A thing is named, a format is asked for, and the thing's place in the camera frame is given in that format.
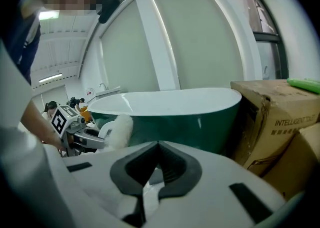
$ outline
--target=dark blue shirt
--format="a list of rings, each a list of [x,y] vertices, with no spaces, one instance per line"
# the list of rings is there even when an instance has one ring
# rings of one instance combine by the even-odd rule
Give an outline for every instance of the dark blue shirt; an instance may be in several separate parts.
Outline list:
[[[23,19],[20,11],[18,11],[10,30],[2,36],[9,56],[29,84],[31,84],[31,65],[35,59],[41,36],[39,24],[36,28],[35,36],[31,41],[27,41],[28,34],[35,19],[37,19],[36,15],[31,15]]]

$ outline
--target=white robot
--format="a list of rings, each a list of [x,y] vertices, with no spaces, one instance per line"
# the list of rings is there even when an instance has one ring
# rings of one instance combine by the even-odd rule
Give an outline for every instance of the white robot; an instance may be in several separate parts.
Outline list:
[[[224,156],[172,142],[61,158],[54,146],[17,129],[32,92],[2,42],[0,50],[0,94],[6,96],[0,115],[1,171],[10,190],[45,226],[275,227],[298,202],[285,203],[265,181]],[[101,143],[69,107],[56,110],[52,125],[65,144],[67,131],[86,139],[87,146]],[[157,210],[146,218],[143,188],[156,166],[165,187]]]

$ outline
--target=person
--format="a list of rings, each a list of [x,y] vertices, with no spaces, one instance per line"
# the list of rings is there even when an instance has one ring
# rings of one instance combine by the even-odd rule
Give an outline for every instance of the person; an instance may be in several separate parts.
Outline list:
[[[88,104],[85,103],[84,98],[81,98],[80,99],[80,103],[79,103],[79,108],[81,109],[81,108],[86,107],[86,106],[88,106]]]
[[[49,103],[46,103],[45,107],[44,107],[44,112],[42,113],[42,116],[47,121],[51,121],[52,115],[54,114],[57,107],[58,107],[58,105],[55,101],[50,101]]]
[[[66,104],[73,108],[76,109],[76,106],[79,105],[80,100],[76,99],[75,97],[72,97]]]
[[[40,22],[38,14],[41,8],[63,11],[93,10],[97,3],[110,0],[7,0],[4,7],[7,12],[1,27],[1,39],[5,48],[25,79],[31,84],[30,72],[40,42]],[[105,6],[100,16],[106,17]],[[40,140],[64,150],[58,134],[37,110],[32,101],[27,105],[21,123]]]

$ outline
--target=window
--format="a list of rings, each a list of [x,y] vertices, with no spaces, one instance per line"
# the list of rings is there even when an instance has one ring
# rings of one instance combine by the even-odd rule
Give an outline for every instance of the window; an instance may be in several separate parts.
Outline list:
[[[277,26],[262,0],[234,0],[257,41],[264,80],[287,79],[288,63]]]

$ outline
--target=bathtub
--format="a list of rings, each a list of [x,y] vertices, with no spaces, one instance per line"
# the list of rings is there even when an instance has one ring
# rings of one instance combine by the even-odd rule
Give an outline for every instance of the bathtub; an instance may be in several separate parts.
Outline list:
[[[165,140],[220,154],[241,97],[228,88],[131,92],[97,100],[88,111],[99,129],[119,114],[130,115],[130,146]]]

